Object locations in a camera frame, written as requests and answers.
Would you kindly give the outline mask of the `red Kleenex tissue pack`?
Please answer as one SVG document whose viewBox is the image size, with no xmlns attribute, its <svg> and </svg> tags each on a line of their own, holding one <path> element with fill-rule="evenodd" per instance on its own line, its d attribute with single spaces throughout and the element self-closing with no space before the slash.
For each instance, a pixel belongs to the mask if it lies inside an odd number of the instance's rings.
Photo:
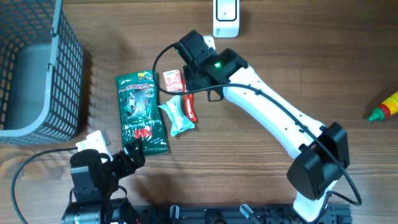
<svg viewBox="0 0 398 224">
<path fill-rule="evenodd" d="M 163 73 L 165 87 L 169 92 L 179 92 L 183 90 L 181 74 L 179 70 L 170 70 Z"/>
</svg>

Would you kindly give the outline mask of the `red Nescafe coffee stick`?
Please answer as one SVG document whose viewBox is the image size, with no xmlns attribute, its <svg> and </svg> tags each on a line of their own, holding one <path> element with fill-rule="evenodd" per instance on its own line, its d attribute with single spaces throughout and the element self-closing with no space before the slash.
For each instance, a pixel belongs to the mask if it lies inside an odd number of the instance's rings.
<svg viewBox="0 0 398 224">
<path fill-rule="evenodd" d="M 197 123 L 197 116 L 194 110 L 194 97 L 193 94 L 186 94 L 184 95 L 185 98 L 185 111 L 187 114 L 187 117 L 192 121 L 193 123 Z"/>
</svg>

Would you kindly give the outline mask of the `green snack bag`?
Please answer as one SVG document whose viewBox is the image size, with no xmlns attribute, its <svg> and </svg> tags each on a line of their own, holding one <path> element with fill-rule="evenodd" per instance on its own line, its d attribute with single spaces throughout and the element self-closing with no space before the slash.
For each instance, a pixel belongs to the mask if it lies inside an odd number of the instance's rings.
<svg viewBox="0 0 398 224">
<path fill-rule="evenodd" d="M 167 134 L 158 108 L 159 91 L 152 71 L 118 76 L 115 82 L 122 144 L 141 140 L 147 156 L 168 152 Z"/>
</svg>

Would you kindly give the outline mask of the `teal wet wipes pack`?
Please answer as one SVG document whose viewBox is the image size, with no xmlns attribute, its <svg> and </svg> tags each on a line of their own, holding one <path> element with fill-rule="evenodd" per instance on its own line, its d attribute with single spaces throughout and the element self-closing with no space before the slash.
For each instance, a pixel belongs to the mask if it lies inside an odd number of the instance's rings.
<svg viewBox="0 0 398 224">
<path fill-rule="evenodd" d="M 184 115 L 179 95 L 171 97 L 169 101 L 160 105 L 159 108 L 166 112 L 172 122 L 172 126 L 170 128 L 170 135 L 172 137 L 195 127 L 194 123 Z"/>
</svg>

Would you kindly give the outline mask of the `red sauce bottle green cap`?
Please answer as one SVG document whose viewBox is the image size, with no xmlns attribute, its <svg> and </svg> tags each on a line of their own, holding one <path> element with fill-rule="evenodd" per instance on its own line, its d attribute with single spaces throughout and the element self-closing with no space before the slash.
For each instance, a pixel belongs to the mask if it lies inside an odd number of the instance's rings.
<svg viewBox="0 0 398 224">
<path fill-rule="evenodd" d="M 394 114 L 397 114 L 397 92 L 393 93 L 377 107 L 375 107 L 371 111 L 368 121 L 382 121 Z"/>
</svg>

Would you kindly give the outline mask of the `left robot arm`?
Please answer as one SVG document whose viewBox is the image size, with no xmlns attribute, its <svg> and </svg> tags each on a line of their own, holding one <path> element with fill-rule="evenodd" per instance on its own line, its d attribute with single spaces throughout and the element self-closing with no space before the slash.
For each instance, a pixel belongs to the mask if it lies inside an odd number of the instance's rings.
<svg viewBox="0 0 398 224">
<path fill-rule="evenodd" d="M 74 188 L 61 219 L 62 224 L 141 223 L 142 218 L 127 197 L 112 199 L 114 192 L 126 189 L 119 180 L 144 166 L 141 139 L 124 145 L 111 156 L 95 149 L 85 149 L 70 159 Z"/>
</svg>

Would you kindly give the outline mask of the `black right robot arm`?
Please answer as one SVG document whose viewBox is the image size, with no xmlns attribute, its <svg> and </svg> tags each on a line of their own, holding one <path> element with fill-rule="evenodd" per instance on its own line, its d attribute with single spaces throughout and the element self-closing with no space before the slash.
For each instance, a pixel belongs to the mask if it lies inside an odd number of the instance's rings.
<svg viewBox="0 0 398 224">
<path fill-rule="evenodd" d="M 325 126 L 283 99 L 247 61 L 231 49 L 221 53 L 192 30 L 173 45 L 186 63 L 190 92 L 214 90 L 261 123 L 285 148 L 293 163 L 287 172 L 297 190 L 294 210 L 314 222 L 326 197 L 349 166 L 348 138 L 338 124 Z"/>
</svg>

